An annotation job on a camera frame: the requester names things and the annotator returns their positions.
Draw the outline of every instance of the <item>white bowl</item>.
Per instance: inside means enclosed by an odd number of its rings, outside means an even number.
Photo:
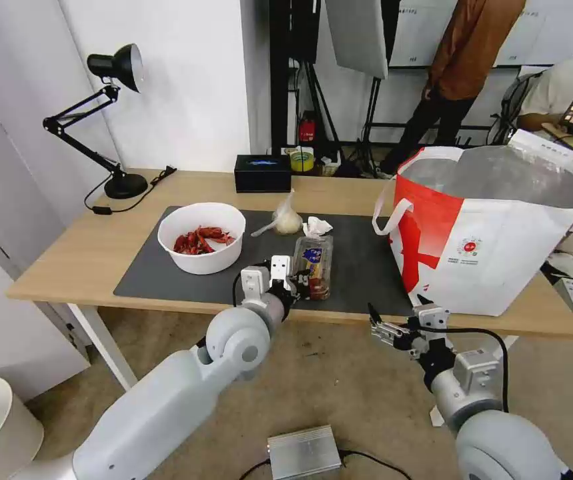
[[[202,255],[184,255],[173,251],[175,240],[198,227],[219,227],[235,237],[230,245],[209,242],[215,251]],[[230,267],[241,253],[241,238],[246,230],[246,218],[241,211],[226,203],[194,203],[180,207],[159,224],[157,240],[182,270],[207,275]]]

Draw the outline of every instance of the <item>brown shirt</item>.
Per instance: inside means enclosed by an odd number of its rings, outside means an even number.
[[[526,0],[458,0],[429,70],[443,97],[476,97]]]

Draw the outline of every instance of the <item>white table leg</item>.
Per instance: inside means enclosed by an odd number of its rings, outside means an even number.
[[[515,344],[515,342],[517,342],[518,338],[519,337],[517,335],[508,335],[505,337],[504,344],[506,345],[506,349],[509,350]],[[499,346],[495,339],[489,339],[488,342],[485,342],[482,348],[491,352],[491,355],[493,355],[497,360],[502,359],[502,348]],[[433,407],[431,410],[430,417],[431,425],[434,427],[441,427],[444,424],[444,418],[442,417],[442,414],[438,410],[437,406]]]
[[[76,305],[74,303],[69,303],[68,306],[82,328],[84,328],[86,334],[88,334],[93,341],[93,345],[97,348],[102,358],[104,358],[104,361],[108,364],[113,375],[115,375],[117,380],[121,383],[121,386],[124,387],[125,390],[134,386],[137,383],[137,377],[119,350],[115,339],[97,313],[97,309],[84,305]]]

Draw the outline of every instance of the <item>person's arm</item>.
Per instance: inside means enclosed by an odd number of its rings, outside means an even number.
[[[433,58],[433,64],[428,71],[427,89],[430,90],[438,84],[444,69],[455,55],[462,40],[470,35],[472,20],[476,13],[474,4],[473,0],[458,0],[451,21],[446,27],[442,41]]]
[[[557,125],[562,119],[559,113],[527,113],[518,117],[518,128],[528,131],[542,130],[543,123]]]
[[[528,131],[542,130],[543,123],[557,124],[562,113],[551,112],[551,72],[545,71],[537,83],[529,90],[520,107],[517,118],[518,128]]]

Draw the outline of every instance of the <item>black box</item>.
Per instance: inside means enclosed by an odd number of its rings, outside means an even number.
[[[291,164],[287,155],[238,155],[235,162],[238,193],[291,191]]]

